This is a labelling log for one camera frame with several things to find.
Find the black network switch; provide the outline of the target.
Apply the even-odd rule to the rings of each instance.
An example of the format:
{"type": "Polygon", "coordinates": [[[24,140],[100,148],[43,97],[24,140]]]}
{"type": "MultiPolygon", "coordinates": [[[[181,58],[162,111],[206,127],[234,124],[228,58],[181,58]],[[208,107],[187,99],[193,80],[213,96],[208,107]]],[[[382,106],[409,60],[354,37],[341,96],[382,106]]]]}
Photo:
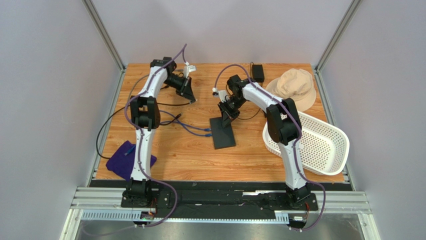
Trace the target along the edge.
{"type": "Polygon", "coordinates": [[[231,148],[237,145],[231,125],[223,127],[220,117],[210,118],[209,123],[215,150],[231,148]]]}

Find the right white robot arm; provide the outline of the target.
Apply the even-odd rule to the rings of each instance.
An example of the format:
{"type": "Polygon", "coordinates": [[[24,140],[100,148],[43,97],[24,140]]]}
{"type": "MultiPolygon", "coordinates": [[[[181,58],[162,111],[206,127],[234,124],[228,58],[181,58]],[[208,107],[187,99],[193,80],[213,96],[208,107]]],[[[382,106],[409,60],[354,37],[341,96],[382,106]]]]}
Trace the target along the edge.
{"type": "Polygon", "coordinates": [[[287,203],[291,208],[304,206],[311,189],[303,170],[300,157],[302,124],[295,102],[266,91],[250,78],[242,80],[234,75],[227,81],[231,95],[226,90],[212,89],[220,99],[222,126],[227,127],[240,114],[240,107],[247,101],[256,104],[266,114],[269,137],[278,145],[285,170],[287,203]]]}

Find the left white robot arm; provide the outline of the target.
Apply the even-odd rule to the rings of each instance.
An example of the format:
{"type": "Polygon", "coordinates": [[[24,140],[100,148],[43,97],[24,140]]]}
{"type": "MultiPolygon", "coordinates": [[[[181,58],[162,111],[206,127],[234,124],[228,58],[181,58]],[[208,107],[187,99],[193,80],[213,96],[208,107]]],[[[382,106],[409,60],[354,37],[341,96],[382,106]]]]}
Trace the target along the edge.
{"type": "Polygon", "coordinates": [[[151,158],[153,140],[161,123],[157,97],[163,85],[176,90],[176,94],[196,101],[192,90],[191,72],[194,65],[184,63],[181,76],[174,73],[177,64],[170,57],[155,59],[150,63],[150,72],[140,92],[125,105],[125,117],[135,127],[135,156],[130,180],[122,194],[124,208],[147,208],[153,203],[151,158]]]}

